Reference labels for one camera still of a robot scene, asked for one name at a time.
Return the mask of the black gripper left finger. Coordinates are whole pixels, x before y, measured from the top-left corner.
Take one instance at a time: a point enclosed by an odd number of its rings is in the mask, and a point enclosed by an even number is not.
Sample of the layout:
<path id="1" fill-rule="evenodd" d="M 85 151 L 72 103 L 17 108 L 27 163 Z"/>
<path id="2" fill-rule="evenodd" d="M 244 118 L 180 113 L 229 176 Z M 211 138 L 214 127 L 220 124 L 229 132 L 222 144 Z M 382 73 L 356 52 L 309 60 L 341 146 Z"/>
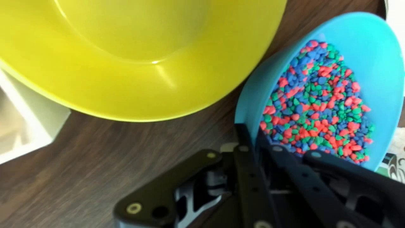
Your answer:
<path id="1" fill-rule="evenodd" d="M 249 132 L 244 124 L 237 124 L 236 132 L 238 146 L 234 149 L 234 162 L 243 225 L 244 228 L 279 228 L 280 219 Z"/>

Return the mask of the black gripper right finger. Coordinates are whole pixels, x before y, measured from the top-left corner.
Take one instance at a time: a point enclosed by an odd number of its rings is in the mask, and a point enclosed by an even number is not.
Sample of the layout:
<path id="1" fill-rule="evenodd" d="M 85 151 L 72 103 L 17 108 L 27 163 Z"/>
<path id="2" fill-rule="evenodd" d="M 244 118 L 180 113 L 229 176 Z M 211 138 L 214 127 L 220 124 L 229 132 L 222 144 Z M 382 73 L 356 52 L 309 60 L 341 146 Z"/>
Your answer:
<path id="1" fill-rule="evenodd" d="M 320 151 L 299 158 L 271 146 L 270 157 L 322 228 L 405 228 L 401 182 Z"/>

